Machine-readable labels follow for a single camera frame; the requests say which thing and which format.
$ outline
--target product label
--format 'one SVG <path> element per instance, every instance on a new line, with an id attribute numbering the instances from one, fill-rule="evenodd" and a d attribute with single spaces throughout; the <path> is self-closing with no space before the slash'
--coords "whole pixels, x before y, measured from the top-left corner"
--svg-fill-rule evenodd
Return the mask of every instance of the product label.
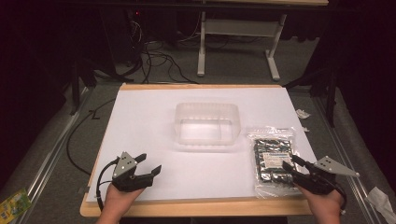
<path id="1" fill-rule="evenodd" d="M 283 161 L 291 164 L 291 158 L 289 153 L 263 152 L 262 158 L 265 162 L 266 168 L 282 168 Z"/>
<path id="2" fill-rule="evenodd" d="M 11 197 L 0 204 L 0 224 L 7 224 L 15 217 L 25 212 L 32 203 L 30 202 L 26 190 L 20 189 Z"/>

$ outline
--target hand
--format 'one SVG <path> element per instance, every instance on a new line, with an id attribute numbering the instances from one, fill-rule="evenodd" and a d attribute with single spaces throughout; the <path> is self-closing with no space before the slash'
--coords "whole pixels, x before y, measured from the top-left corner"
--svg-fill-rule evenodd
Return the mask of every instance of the hand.
<path id="1" fill-rule="evenodd" d="M 317 195 L 301 186 L 296 185 L 296 187 L 308 200 L 309 208 L 319 224 L 340 223 L 343 198 L 337 190 L 333 190 L 328 195 Z"/>
<path id="2" fill-rule="evenodd" d="M 107 188 L 105 206 L 96 224 L 118 223 L 143 190 L 138 189 L 132 192 L 122 192 L 110 184 Z"/>

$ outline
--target clear plastic container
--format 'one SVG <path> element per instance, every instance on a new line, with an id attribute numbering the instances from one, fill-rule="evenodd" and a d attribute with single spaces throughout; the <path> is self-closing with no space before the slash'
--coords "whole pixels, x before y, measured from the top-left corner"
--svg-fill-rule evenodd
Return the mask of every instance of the clear plastic container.
<path id="1" fill-rule="evenodd" d="M 237 105 L 182 103 L 175 115 L 177 141 L 182 145 L 229 146 L 241 132 Z"/>

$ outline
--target plastic bag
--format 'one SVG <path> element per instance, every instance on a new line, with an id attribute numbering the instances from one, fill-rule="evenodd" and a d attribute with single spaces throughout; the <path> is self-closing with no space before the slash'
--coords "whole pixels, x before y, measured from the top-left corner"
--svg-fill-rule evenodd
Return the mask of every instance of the plastic bag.
<path id="1" fill-rule="evenodd" d="M 256 171 L 255 190 L 258 197 L 280 197 L 300 194 L 292 176 L 283 168 L 283 161 L 296 167 L 291 155 L 296 154 L 294 130 L 265 127 L 247 133 Z"/>

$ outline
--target white paper scrap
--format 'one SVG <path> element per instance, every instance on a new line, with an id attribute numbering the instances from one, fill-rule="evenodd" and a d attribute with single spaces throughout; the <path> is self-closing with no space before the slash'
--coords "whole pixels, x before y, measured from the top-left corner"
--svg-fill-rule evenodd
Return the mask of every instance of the white paper scrap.
<path id="1" fill-rule="evenodd" d="M 375 209 L 382 214 L 388 224 L 396 223 L 396 215 L 393 213 L 388 195 L 382 192 L 379 188 L 373 188 L 365 200 L 371 203 Z"/>
<path id="2" fill-rule="evenodd" d="M 311 116 L 310 114 L 306 113 L 301 109 L 296 110 L 296 113 L 297 113 L 297 117 L 299 117 L 300 119 L 307 119 Z"/>

